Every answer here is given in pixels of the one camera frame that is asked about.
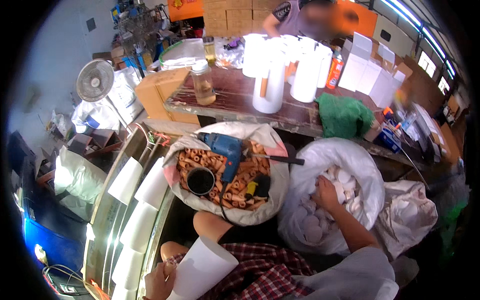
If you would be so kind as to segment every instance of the orange sign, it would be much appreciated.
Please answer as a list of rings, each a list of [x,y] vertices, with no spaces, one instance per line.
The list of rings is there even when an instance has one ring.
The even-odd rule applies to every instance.
[[[168,0],[170,21],[201,17],[204,14],[203,0]]]

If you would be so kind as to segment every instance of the electric drill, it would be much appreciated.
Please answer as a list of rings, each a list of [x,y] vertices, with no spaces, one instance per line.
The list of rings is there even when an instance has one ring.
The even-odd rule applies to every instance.
[[[213,153],[225,157],[225,171],[221,180],[228,183],[232,182],[240,163],[242,140],[220,133],[200,132],[197,137],[207,144]]]

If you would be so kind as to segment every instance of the fan grille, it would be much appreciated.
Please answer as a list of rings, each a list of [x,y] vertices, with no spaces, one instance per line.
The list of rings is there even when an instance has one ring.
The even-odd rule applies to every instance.
[[[92,80],[95,83],[95,78],[100,81],[96,87],[92,85]],[[78,75],[78,96],[87,102],[97,102],[105,98],[112,89],[113,79],[114,71],[108,61],[102,59],[92,60],[84,66]]]

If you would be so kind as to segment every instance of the green cloth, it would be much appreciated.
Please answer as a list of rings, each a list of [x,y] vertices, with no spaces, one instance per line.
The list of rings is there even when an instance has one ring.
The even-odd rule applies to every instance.
[[[351,97],[323,93],[315,99],[324,128],[324,138],[363,137],[370,129],[375,116],[363,103]]]

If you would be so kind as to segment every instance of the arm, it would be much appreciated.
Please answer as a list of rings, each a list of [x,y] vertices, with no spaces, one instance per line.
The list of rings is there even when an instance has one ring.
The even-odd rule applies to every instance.
[[[276,26],[280,24],[280,21],[277,20],[277,18],[270,14],[268,17],[265,18],[263,27],[265,31],[267,32],[269,37],[277,37],[280,36],[280,33],[276,29]]]
[[[338,203],[335,187],[324,176],[318,177],[317,190],[312,198],[336,221],[351,253],[368,246],[380,248],[375,237]]]

